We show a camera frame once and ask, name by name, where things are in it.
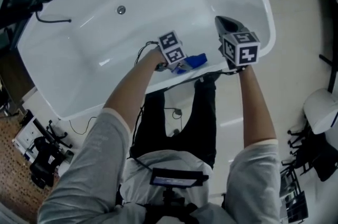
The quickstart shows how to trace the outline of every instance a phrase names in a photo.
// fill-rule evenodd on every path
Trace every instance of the blue object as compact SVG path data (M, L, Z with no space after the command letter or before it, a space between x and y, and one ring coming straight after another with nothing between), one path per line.
M188 66L191 67L191 69L195 69L197 67L200 67L202 65L204 65L207 62L207 58L205 53L202 53L200 55L196 55L196 56L190 56L184 59L184 63L183 64L187 64ZM188 70L186 69L178 69L177 70L177 74L183 74L186 73Z

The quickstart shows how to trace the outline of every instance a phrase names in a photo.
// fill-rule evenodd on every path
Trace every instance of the bathtub drain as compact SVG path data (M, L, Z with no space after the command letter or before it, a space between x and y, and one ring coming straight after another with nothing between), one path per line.
M119 14L119 15L123 15L125 12L126 12L126 8L121 5L121 6L118 6L117 9L116 9L116 12Z

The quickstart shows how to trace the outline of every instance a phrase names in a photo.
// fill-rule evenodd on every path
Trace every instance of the gray sleeve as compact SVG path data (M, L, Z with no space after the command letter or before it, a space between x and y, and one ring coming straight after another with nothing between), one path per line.
M112 211L128 144L121 120L101 113L80 153L42 204L38 223L79 223Z
M279 162L276 144L251 145L236 156L225 205L237 223L280 223Z

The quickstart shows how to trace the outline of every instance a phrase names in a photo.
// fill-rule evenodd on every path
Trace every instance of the white box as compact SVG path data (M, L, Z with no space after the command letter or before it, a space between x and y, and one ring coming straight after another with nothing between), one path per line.
M254 32L224 34L222 38L223 55L236 66L258 62L260 42Z
M158 37L159 47L168 64L174 64L186 58L182 42L175 31L168 32Z

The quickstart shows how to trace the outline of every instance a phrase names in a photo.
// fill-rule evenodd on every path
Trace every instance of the black pants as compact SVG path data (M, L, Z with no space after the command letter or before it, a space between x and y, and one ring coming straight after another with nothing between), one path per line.
M167 137L165 132L164 93L148 94L131 148L133 156L140 157L161 150L187 151L213 168L216 157L215 91L213 80L196 84L189 121L174 137Z

